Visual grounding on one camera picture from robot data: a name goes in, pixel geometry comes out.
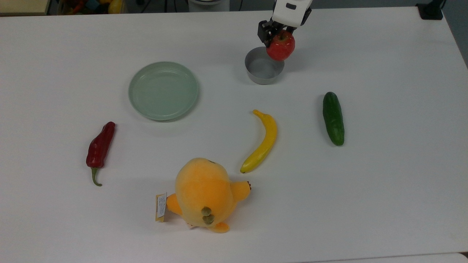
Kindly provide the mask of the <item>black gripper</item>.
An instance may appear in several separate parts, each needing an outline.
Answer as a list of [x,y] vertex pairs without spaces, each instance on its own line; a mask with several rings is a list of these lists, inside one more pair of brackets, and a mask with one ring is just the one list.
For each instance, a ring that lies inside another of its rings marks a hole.
[[290,35],[294,33],[296,27],[288,27],[285,24],[273,21],[273,20],[262,20],[258,24],[257,36],[259,39],[265,40],[265,47],[268,48],[271,45],[271,40],[274,37],[279,39],[289,32]]

